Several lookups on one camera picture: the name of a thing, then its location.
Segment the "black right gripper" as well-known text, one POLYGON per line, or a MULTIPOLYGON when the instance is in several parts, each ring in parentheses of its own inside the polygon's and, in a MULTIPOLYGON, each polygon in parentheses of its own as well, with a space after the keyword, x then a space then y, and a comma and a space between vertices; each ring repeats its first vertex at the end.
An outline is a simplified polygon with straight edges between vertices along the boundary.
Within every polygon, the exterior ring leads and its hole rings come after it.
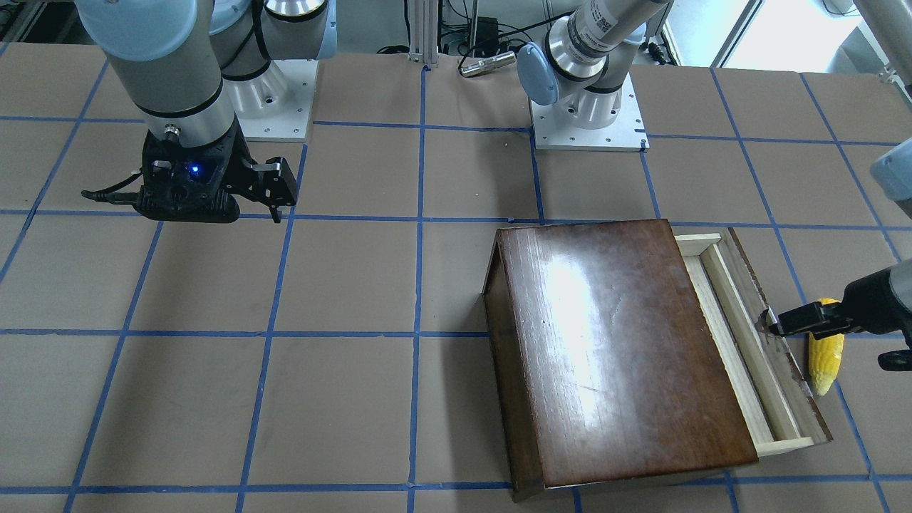
POLYGON ((150 131, 141 150, 143 184, 134 209, 157 221, 232 223, 240 217, 237 196, 261 202, 279 224, 282 207, 295 207, 299 183, 286 158, 260 165, 238 120, 214 142, 195 148, 179 139, 159 139, 150 131))

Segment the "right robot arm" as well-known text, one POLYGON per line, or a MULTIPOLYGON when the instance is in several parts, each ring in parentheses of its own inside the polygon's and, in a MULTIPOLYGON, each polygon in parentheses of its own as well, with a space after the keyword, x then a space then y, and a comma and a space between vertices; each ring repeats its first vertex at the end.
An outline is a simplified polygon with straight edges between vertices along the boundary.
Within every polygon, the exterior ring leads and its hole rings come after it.
POLYGON ((338 48, 333 1, 78 1, 82 26, 100 46, 147 127, 140 168, 94 202, 127 205, 148 219, 234 223, 238 197, 280 223, 299 182, 289 162, 257 162, 256 123, 305 133, 307 84, 283 64, 325 61, 338 48))

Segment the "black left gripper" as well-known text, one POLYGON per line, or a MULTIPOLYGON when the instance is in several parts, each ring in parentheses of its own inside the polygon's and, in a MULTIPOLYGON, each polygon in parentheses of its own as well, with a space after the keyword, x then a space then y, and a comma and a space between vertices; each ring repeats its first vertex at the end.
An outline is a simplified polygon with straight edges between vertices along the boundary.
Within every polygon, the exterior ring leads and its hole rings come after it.
POLYGON ((775 314, 767 309, 767 332, 776 336, 811 333, 823 338, 843 331, 883 335, 900 331, 906 348, 882 353, 877 363, 885 371, 910 371, 911 366, 911 270, 883 269, 848 284, 839 302, 811 302, 775 314))

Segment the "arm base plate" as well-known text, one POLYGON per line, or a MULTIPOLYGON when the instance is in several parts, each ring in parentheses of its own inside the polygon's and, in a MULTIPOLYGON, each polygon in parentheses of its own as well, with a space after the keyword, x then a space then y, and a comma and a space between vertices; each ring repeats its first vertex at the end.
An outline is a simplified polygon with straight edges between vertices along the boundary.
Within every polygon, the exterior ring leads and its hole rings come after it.
POLYGON ((249 142, 307 141, 319 65, 319 61, 272 61, 264 74, 250 81, 225 79, 225 93, 249 142))
POLYGON ((647 152, 651 148, 633 79, 619 90, 582 90, 550 106, 529 102, 535 146, 541 150, 647 152))

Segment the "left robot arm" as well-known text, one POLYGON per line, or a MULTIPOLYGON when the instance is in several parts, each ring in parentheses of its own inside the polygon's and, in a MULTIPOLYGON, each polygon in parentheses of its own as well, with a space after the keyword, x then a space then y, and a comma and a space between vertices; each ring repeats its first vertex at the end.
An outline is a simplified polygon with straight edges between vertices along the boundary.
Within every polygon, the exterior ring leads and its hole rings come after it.
MULTIPOLYGON (((854 1, 858 14, 871 19, 874 36, 886 37, 883 50, 889 60, 887 74, 898 74, 905 92, 910 91, 910 2, 854 1)), ((910 142, 899 143, 876 160, 871 173, 883 193, 910 214, 910 142)), ((763 311, 757 326, 775 336, 801 333, 817 338, 866 332, 884 335, 899 332, 906 347, 887 351, 877 358, 885 371, 910 371, 910 260, 901 261, 860 277, 846 285, 844 296, 834 304, 820 300, 776 315, 763 311)))

